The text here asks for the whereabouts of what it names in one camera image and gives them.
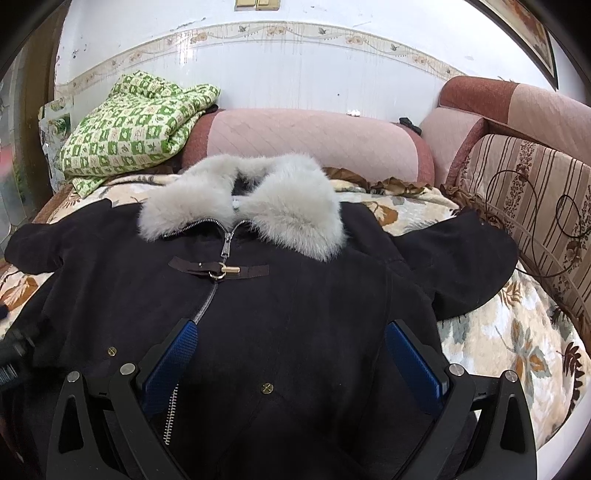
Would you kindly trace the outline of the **black coat with fur collar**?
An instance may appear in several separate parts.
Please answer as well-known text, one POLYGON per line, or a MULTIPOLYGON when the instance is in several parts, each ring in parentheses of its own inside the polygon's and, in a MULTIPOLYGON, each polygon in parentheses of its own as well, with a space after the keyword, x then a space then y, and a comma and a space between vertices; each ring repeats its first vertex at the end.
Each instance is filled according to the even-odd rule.
POLYGON ((1 396, 3 472, 45 477, 70 372, 116 374, 192 321, 197 350, 152 423, 189 478, 391 479, 431 419, 387 326, 439 349, 438 323, 491 300, 518 257, 471 211, 394 236, 301 155, 209 157, 143 202, 24 225, 5 258, 45 282, 14 326, 48 334, 1 396))

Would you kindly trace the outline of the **leaf pattern fleece blanket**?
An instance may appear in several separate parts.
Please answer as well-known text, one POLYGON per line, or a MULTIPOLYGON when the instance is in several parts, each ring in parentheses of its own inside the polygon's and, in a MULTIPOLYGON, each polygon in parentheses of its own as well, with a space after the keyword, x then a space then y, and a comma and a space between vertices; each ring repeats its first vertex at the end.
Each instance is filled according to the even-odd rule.
MULTIPOLYGON (((463 203, 435 187, 391 180, 372 192, 360 181, 333 179, 339 200, 362 203, 398 236, 448 220, 463 203)), ((446 357, 480 375, 516 371, 537 446, 552 437, 578 441, 590 420, 590 356, 572 321, 539 283, 516 270, 488 303, 444 321, 438 330, 446 357)))

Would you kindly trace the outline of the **floral plastic bag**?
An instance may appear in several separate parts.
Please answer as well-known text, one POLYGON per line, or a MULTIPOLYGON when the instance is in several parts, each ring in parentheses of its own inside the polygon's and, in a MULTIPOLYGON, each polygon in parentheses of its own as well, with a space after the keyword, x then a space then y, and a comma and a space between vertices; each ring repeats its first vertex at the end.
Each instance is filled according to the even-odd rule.
POLYGON ((59 154, 71 134, 71 96, 55 99, 41 106, 38 112, 39 138, 45 157, 51 189, 57 193, 66 180, 59 167, 59 154))

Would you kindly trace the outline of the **striped floral brown cushion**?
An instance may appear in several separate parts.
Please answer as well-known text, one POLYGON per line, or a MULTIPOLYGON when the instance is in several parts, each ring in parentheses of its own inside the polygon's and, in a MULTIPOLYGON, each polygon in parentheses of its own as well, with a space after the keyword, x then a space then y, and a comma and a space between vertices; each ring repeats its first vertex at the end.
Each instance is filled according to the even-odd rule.
POLYGON ((518 244, 522 262, 590 341, 590 168, 516 137, 481 138, 443 191, 518 244))

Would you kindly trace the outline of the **green white patterned folded quilt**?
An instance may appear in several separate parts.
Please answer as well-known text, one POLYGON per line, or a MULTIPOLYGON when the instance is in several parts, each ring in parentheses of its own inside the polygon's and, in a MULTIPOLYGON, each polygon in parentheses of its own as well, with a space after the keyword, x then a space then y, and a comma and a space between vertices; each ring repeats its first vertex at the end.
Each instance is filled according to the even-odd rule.
POLYGON ((182 88, 144 71, 122 75, 60 149, 61 172, 85 198, 111 177, 155 167, 183 149, 221 88, 182 88))

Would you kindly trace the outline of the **pink brown quilted headboard cushion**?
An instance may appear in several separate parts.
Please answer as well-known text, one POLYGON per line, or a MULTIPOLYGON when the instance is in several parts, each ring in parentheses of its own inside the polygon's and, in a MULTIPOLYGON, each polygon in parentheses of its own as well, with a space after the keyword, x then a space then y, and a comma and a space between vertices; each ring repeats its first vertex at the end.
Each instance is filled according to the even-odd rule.
POLYGON ((437 186, 456 182, 474 145, 489 133, 533 141, 590 163, 590 107, 528 84, 454 77, 420 128, 433 155, 437 186))

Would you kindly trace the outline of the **small black device on pillow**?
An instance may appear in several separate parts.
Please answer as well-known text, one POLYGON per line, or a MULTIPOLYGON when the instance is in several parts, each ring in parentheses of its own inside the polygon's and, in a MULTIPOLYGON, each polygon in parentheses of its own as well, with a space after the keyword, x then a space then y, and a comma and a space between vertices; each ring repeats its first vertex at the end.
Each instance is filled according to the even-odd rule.
POLYGON ((399 119, 399 123, 401 124, 401 126, 405 126, 406 128, 415 132, 418 136, 422 135, 422 129, 419 126, 415 125, 410 119, 408 119, 408 117, 401 117, 399 119))

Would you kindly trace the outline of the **beige wall switch plate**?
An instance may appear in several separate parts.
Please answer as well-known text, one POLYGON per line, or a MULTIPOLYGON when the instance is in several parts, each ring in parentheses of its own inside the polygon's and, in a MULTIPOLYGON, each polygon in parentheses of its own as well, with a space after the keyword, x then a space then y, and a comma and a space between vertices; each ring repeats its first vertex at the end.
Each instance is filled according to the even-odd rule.
POLYGON ((280 0, 235 0, 235 10, 277 11, 280 0))

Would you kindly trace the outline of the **framed wall picture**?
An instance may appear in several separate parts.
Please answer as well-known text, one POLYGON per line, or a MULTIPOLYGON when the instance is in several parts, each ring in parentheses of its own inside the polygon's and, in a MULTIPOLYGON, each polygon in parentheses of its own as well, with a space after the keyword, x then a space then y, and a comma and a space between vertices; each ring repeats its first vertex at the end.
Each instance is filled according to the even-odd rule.
POLYGON ((484 0, 480 5, 510 35, 543 73, 550 85, 558 89, 554 49, 544 24, 517 0, 484 0))

